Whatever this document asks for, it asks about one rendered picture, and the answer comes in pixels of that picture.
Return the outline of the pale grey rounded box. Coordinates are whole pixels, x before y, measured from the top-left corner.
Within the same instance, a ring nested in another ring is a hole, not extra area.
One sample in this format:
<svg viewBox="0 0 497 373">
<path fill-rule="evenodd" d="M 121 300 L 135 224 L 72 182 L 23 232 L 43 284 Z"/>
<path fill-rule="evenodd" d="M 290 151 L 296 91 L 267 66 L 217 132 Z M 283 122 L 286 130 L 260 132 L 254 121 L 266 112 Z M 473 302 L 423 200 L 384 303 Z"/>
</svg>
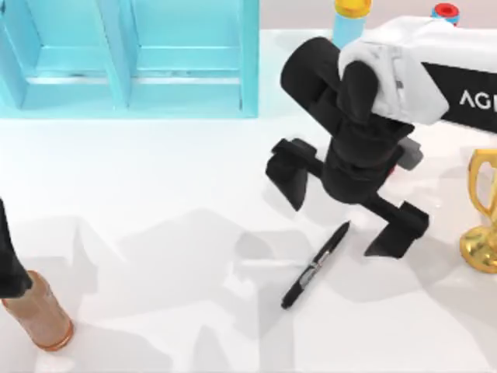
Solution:
<svg viewBox="0 0 497 373">
<path fill-rule="evenodd" d="M 397 164 L 405 170 L 412 171 L 423 159 L 421 145 L 409 137 L 400 140 L 399 145 L 403 153 Z"/>
</svg>

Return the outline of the black marker pen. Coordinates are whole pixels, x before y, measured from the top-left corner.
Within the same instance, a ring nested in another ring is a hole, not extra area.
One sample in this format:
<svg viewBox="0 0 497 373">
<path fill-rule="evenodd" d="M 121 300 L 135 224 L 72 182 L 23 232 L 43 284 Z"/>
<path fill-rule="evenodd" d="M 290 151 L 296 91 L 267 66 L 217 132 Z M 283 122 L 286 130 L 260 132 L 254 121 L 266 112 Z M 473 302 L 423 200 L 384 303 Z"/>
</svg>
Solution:
<svg viewBox="0 0 497 373">
<path fill-rule="evenodd" d="M 296 281 L 289 288 L 287 293 L 283 296 L 281 301 L 282 309 L 291 308 L 295 301 L 304 292 L 305 288 L 310 284 L 311 280 L 322 268 L 324 262 L 333 253 L 338 244 L 343 240 L 346 233 L 349 231 L 350 221 L 346 221 L 339 226 L 339 228 L 332 234 L 330 239 L 320 248 L 318 253 L 306 266 L 304 271 L 296 279 Z"/>
</svg>

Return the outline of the light blue rack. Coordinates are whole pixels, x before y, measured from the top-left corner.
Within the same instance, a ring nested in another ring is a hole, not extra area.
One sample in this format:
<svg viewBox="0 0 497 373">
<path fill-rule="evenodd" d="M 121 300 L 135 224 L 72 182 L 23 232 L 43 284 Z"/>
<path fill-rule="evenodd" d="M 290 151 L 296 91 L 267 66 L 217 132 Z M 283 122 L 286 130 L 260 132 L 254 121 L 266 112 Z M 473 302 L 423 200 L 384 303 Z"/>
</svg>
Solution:
<svg viewBox="0 0 497 373">
<path fill-rule="evenodd" d="M 0 0 L 0 118 L 259 111 L 259 0 Z"/>
</svg>

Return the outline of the brown bottle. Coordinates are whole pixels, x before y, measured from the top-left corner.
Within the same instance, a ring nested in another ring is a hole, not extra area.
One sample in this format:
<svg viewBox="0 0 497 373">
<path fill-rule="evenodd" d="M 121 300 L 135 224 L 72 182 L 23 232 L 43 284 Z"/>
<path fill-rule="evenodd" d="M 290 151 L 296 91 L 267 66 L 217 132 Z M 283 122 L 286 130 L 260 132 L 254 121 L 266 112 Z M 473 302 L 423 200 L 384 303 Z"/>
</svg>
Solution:
<svg viewBox="0 0 497 373">
<path fill-rule="evenodd" d="M 74 324 L 47 280 L 34 270 L 27 273 L 31 288 L 20 298 L 3 298 L 2 304 L 37 347 L 48 352 L 58 351 L 74 336 Z"/>
</svg>

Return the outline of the gold trophy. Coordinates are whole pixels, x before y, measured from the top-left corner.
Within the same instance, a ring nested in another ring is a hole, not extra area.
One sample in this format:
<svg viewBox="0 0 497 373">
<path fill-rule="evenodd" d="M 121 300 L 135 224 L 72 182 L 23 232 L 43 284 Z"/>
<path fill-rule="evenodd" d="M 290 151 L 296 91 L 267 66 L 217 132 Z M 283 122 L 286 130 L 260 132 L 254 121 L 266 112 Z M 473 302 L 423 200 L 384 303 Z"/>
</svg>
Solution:
<svg viewBox="0 0 497 373">
<path fill-rule="evenodd" d="M 481 166 L 488 163 L 494 170 L 491 196 L 485 206 L 478 197 L 477 184 Z M 476 149 L 468 164 L 468 193 L 474 208 L 488 220 L 460 237 L 460 252 L 469 266 L 487 274 L 497 274 L 497 148 Z"/>
</svg>

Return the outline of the blue bottle with yellow cap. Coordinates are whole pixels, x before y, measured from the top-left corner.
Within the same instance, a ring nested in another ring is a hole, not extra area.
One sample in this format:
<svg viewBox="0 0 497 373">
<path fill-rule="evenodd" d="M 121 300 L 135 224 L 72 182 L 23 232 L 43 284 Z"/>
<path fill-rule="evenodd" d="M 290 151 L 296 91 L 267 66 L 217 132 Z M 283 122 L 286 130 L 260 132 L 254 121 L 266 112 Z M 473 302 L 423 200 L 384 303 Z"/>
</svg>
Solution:
<svg viewBox="0 0 497 373">
<path fill-rule="evenodd" d="M 332 42 L 338 49 L 360 37 L 372 0 L 335 0 Z"/>
</svg>

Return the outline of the blue bottle with red cap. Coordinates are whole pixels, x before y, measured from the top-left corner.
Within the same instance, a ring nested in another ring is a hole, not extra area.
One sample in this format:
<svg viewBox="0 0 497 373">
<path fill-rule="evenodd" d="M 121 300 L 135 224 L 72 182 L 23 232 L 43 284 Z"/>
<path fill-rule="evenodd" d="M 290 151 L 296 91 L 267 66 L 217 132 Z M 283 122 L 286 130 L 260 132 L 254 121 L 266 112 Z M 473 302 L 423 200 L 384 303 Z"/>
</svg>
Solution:
<svg viewBox="0 0 497 373">
<path fill-rule="evenodd" d="M 441 2 L 433 6 L 431 17 L 435 19 L 445 19 L 453 26 L 458 26 L 461 12 L 456 5 L 449 2 Z"/>
</svg>

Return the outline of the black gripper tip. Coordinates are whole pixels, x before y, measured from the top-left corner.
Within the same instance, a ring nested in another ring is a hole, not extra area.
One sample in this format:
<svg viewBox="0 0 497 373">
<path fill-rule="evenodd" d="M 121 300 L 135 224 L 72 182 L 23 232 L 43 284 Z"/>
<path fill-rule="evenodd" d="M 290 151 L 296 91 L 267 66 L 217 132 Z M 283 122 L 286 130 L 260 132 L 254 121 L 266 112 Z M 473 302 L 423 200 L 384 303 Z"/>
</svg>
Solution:
<svg viewBox="0 0 497 373">
<path fill-rule="evenodd" d="M 0 198 L 0 298 L 21 298 L 33 286 L 12 244 L 5 205 Z"/>
</svg>

